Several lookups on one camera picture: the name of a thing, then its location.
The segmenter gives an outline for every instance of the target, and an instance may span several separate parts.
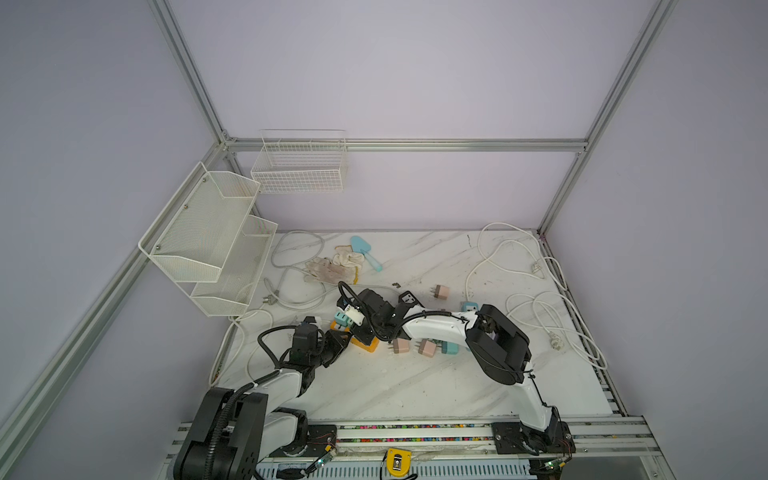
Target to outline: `black cable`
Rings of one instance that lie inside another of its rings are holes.
[[[528,468],[528,473],[530,473],[531,475],[536,475],[536,476],[539,476],[539,475],[551,475],[551,474],[554,473],[554,470],[541,470],[539,468],[530,467],[530,468]]]
[[[323,466],[323,463],[321,461],[331,451],[332,450],[326,450],[325,452],[320,454],[320,456],[315,458],[314,462],[310,463],[306,468],[284,468],[282,470],[278,470],[277,473],[275,474],[275,476],[277,478],[280,478],[281,480],[299,480],[300,478],[304,478],[306,476],[309,476],[313,472],[315,472],[318,468]]]
[[[531,370],[530,372],[528,372],[528,378],[529,378],[529,379],[531,379],[531,381],[533,382],[533,386],[536,388],[536,394],[538,395],[538,401],[539,401],[539,402],[541,402],[541,404],[542,404],[543,406],[545,406],[545,407],[549,407],[549,405],[547,405],[547,403],[546,403],[546,402],[544,401],[544,399],[541,397],[541,392],[539,392],[539,391],[538,391],[538,385],[536,385],[536,380],[535,380],[535,379],[536,379],[536,376],[535,376],[533,373],[531,373],[531,372],[533,372],[533,370]]]
[[[266,382],[267,380],[271,380],[278,376],[280,374],[279,370],[273,370],[272,372],[267,373],[265,376],[259,377],[258,379],[255,379],[253,381],[254,386],[259,386],[262,383]]]
[[[410,322],[411,320],[415,320],[415,319],[418,319],[418,318],[424,318],[424,317],[429,316],[429,315],[452,316],[455,319],[466,321],[466,323],[464,324],[464,329],[465,330],[466,330],[466,326],[469,324],[469,321],[466,318],[463,318],[463,317],[460,317],[460,316],[456,316],[456,315],[454,315],[451,312],[444,312],[443,310],[424,310],[423,312],[413,313],[412,315],[408,315],[406,318],[400,320],[400,323],[398,323],[397,326],[395,327],[395,329],[392,331],[392,335],[387,340],[385,340],[385,341],[386,342],[392,342],[394,339],[396,339],[397,338],[397,334],[400,333],[400,330],[402,329],[402,327],[406,323]]]
[[[278,361],[275,354],[272,352],[272,350],[266,346],[262,338],[264,338],[265,335],[269,335],[272,332],[276,332],[278,330],[287,330],[287,329],[296,329],[296,325],[283,325],[283,326],[276,326],[268,330],[264,330],[257,338],[256,341],[261,345],[261,348],[266,352],[266,354],[269,356],[269,358],[272,360],[272,363],[275,365],[276,369],[280,369],[280,362]]]
[[[563,418],[560,417],[560,410],[558,410],[558,407],[552,406],[552,413],[558,416],[558,424],[560,424],[560,434],[563,435],[563,439],[561,442],[563,442],[563,456],[565,457],[566,452],[565,448],[568,447],[568,459],[565,460],[566,463],[570,462],[574,458],[574,454],[571,452],[571,445],[568,443],[568,439],[565,438],[565,427],[563,426]]]
[[[355,299],[355,303],[352,302],[352,300],[346,295],[346,292],[344,290],[349,291],[352,294],[352,298]],[[371,326],[371,330],[373,330],[373,335],[381,340],[382,342],[391,342],[394,340],[393,338],[384,336],[379,332],[376,327],[373,325],[373,317],[375,316],[375,313],[371,311],[371,309],[368,307],[368,305],[363,302],[358,296],[357,293],[355,293],[355,290],[352,290],[352,287],[349,286],[347,282],[339,282],[339,293],[341,293],[341,297],[344,299],[347,304],[351,305],[352,307],[359,308],[362,311],[361,313],[365,318],[368,319],[368,324]]]
[[[290,351],[291,351],[291,349],[293,349],[293,347],[290,347],[290,346],[289,346],[289,347],[286,349],[286,351],[285,351],[285,352],[283,352],[283,355],[281,355],[281,356],[280,356],[280,365],[282,365],[282,364],[283,364],[283,362],[285,362],[286,356],[288,355],[288,352],[290,352]]]
[[[381,464],[379,464],[379,480],[384,480],[383,473],[384,473],[384,462],[386,462],[386,456],[389,455],[389,450],[384,452],[384,458],[382,458]]]
[[[466,337],[467,337],[467,326],[469,326],[469,322],[467,322],[467,323],[465,323],[465,324],[464,324],[464,338],[466,338]],[[469,349],[469,351],[470,351],[470,352],[472,352],[472,355],[473,355],[473,356],[474,356],[476,359],[480,359],[480,360],[482,360],[483,362],[485,362],[487,365],[489,365],[489,366],[492,366],[493,368],[495,368],[495,369],[498,369],[498,370],[501,370],[501,371],[503,371],[503,372],[512,372],[512,373],[517,373],[517,374],[519,374],[519,375],[524,375],[524,374],[526,374],[526,373],[531,373],[531,372],[533,372],[533,370],[532,370],[532,369],[531,369],[531,370],[522,370],[522,371],[521,371],[521,370],[515,370],[515,369],[510,369],[510,368],[504,368],[504,367],[500,367],[500,366],[498,366],[498,365],[494,365],[493,363],[490,363],[488,360],[486,360],[486,359],[485,359],[485,357],[483,357],[482,355],[480,355],[480,354],[478,354],[478,353],[475,353],[475,351],[472,349],[472,345],[470,345],[470,344],[469,344],[469,342],[467,342],[467,348]]]
[[[230,396],[230,398],[227,400],[227,403],[221,409],[221,412],[216,420],[216,425],[214,426],[214,431],[210,435],[210,442],[208,443],[208,452],[205,455],[205,468],[203,470],[203,480],[210,480],[214,472],[214,458],[216,457],[216,447],[219,445],[219,440],[221,440],[221,434],[224,431],[224,427],[227,426],[227,423],[229,423],[232,417],[232,414],[234,413],[235,404],[237,404],[237,400],[239,400],[240,397],[245,394],[245,392],[252,389],[254,386],[255,386],[255,382],[249,382],[241,386],[239,389],[235,391],[235,393],[233,393]]]

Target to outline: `power plug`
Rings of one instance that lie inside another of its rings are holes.
[[[565,346],[565,342],[563,342],[563,339],[558,336],[555,332],[548,332],[549,333],[549,346],[552,347],[552,349],[555,349],[557,351],[560,351]]]
[[[267,295],[264,297],[264,300],[262,303],[266,303],[267,305],[274,305],[277,303],[277,297],[275,295]]]
[[[344,314],[349,317],[349,320],[357,323],[358,325],[362,325],[362,321],[366,318],[360,310],[355,308],[354,306],[347,305],[344,309]]]

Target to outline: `white mesh shelf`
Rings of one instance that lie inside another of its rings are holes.
[[[251,177],[263,194],[340,192],[347,169],[343,137],[343,131],[263,131]]]
[[[180,188],[166,206],[177,209],[171,221],[161,232],[161,214],[139,248],[206,315],[243,315],[277,223],[251,214],[259,182],[232,172],[208,171],[202,164],[190,178],[199,180],[190,190]]]
[[[248,215],[216,283],[198,283],[190,298],[208,316],[246,312],[261,277],[277,223]]]
[[[232,172],[206,172],[148,247],[150,259],[174,282],[217,282],[258,189]]]

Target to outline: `robotic arm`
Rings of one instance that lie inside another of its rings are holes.
[[[259,335],[275,371],[237,391],[212,388],[205,395],[174,463],[175,480],[249,479],[256,464],[277,449],[287,455],[302,454],[308,445],[306,413],[280,406],[301,396],[314,380],[315,369],[333,364],[353,336],[365,345],[375,338],[385,342],[426,338],[466,346],[488,377],[510,386],[520,423],[503,424],[506,430],[501,437],[515,451],[539,455],[562,441],[565,423],[553,414],[554,407],[541,401],[533,378],[526,376],[531,360],[528,337],[496,307],[483,305],[470,312],[428,310],[410,292],[402,294],[393,307],[369,289],[355,294],[341,282],[339,291],[337,306],[349,321],[349,332],[329,329],[323,333],[307,317],[298,326],[275,327]],[[293,344],[278,359],[263,337],[286,328],[295,329]],[[495,437],[498,449],[501,437]],[[329,443],[301,475],[335,454]]]
[[[525,369],[531,360],[528,336],[495,306],[470,312],[428,310],[405,292],[392,307],[369,289],[356,295],[340,284],[339,290],[337,306],[350,318],[350,332],[358,340],[369,345],[374,336],[382,341],[435,339],[468,347],[488,377],[511,386],[509,394],[522,424],[517,443],[532,455],[553,444],[559,418],[541,401],[533,378],[525,375],[530,373]]]

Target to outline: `orange block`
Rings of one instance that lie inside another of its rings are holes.
[[[333,321],[331,322],[331,329],[334,329],[334,330],[342,330],[342,331],[344,331],[344,332],[349,332],[349,327],[346,327],[345,329],[342,329],[341,325],[339,325],[338,323],[336,323],[336,321],[335,321],[335,320],[333,320]],[[363,349],[363,350],[365,350],[365,351],[367,351],[367,352],[371,352],[371,353],[373,353],[373,352],[374,352],[374,350],[376,350],[376,347],[377,347],[377,346],[379,346],[379,339],[377,339],[376,337],[374,337],[374,338],[373,338],[373,341],[371,342],[371,344],[370,344],[370,345],[366,345],[365,343],[363,343],[363,342],[359,341],[359,340],[358,340],[358,339],[356,339],[355,337],[352,337],[352,343],[353,343],[353,344],[355,344],[355,345],[357,345],[358,347],[360,347],[361,349]]]

